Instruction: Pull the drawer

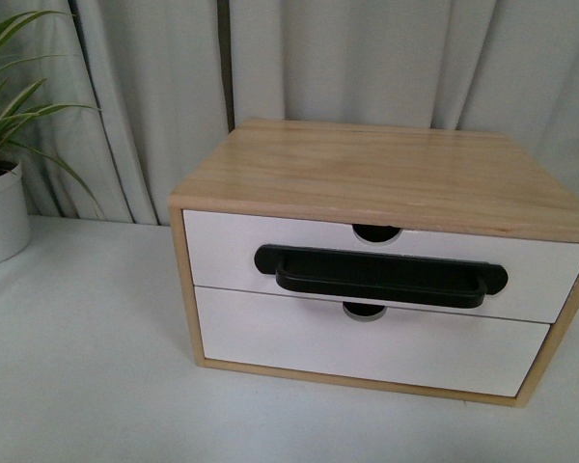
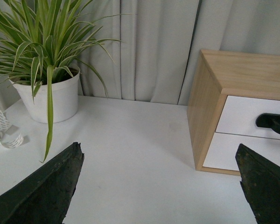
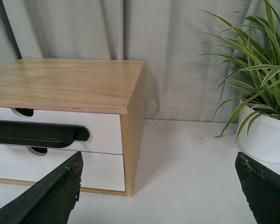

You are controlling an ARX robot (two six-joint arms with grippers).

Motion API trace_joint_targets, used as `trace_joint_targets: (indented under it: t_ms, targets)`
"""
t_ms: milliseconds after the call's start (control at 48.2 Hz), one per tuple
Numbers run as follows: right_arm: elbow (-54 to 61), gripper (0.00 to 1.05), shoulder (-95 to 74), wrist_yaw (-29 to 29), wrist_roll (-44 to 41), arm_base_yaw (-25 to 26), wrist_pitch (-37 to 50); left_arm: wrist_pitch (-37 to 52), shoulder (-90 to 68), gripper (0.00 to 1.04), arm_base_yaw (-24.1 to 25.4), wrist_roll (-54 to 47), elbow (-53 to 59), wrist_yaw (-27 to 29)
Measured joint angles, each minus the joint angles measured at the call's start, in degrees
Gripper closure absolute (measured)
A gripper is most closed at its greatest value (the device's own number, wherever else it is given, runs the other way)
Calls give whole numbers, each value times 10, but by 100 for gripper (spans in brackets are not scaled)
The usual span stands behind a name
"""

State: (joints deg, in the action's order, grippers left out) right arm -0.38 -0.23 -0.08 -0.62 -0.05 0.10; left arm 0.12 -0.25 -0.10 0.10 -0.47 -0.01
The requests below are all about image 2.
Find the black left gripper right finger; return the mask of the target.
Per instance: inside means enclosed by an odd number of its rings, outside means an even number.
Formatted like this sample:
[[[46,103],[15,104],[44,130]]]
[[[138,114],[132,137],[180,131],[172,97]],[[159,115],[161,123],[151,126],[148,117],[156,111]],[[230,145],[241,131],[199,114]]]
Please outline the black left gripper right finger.
[[[258,224],[280,224],[280,166],[239,144],[240,185]]]

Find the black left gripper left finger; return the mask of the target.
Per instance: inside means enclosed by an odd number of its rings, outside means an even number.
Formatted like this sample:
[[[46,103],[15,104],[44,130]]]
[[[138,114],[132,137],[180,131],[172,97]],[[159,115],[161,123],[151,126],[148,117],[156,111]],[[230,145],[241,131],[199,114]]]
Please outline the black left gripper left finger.
[[[10,190],[0,195],[0,224],[61,224],[84,162],[72,143]]]

